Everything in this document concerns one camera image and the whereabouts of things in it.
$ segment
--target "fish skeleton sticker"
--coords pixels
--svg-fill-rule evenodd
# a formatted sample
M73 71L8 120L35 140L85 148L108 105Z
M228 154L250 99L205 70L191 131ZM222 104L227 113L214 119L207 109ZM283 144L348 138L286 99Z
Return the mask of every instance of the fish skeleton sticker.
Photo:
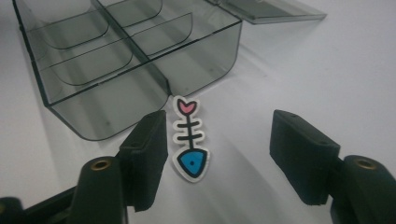
M184 178L196 183L204 177L210 158L210 152L197 145L205 139L205 133L198 130L202 127L202 121L194 117L200 102L188 101L181 96L175 96L173 102L174 109L180 117L173 123L177 131L173 140L183 146L173 156L173 163Z

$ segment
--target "white surface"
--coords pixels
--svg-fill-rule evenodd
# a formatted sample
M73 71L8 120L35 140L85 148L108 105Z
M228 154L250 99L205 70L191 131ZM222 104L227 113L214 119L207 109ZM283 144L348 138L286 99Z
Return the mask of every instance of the white surface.
M244 23L238 59L201 101L212 152L206 177L189 184L165 164L155 204L131 223L332 223L330 202L303 204L269 156L272 115L287 110L396 176L396 1L304 0L324 21ZM169 158L177 119L168 113ZM115 155L128 132L79 139L41 103L11 1L0 2L0 197L24 207L76 185L88 160Z

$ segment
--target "brass screw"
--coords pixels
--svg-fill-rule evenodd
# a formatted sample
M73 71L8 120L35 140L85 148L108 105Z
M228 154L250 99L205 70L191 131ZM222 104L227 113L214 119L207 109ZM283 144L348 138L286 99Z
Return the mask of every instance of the brass screw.
M91 165L91 169L93 171L101 171L101 170L105 170L107 169L107 167L109 167L111 164L111 161L109 160L100 160L100 161L96 161Z

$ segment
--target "black bracket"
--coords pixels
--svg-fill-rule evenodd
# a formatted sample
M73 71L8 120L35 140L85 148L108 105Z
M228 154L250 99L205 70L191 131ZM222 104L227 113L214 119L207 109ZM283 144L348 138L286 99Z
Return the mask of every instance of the black bracket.
M148 114L116 157L88 161L74 188L25 210L17 198L0 199L0 223L127 223L126 206L153 205L167 156L165 112Z
M333 197L334 224L395 224L396 181L378 161L338 158L340 146L304 119L274 112L270 155L300 199L321 205Z

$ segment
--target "clear plastic organizer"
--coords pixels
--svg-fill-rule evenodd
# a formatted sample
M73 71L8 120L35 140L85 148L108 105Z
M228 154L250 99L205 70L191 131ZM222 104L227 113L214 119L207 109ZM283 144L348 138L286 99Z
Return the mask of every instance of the clear plastic organizer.
M44 105L81 138L103 140L161 109L169 95L225 76L241 18L325 17L270 1L14 0L14 7Z

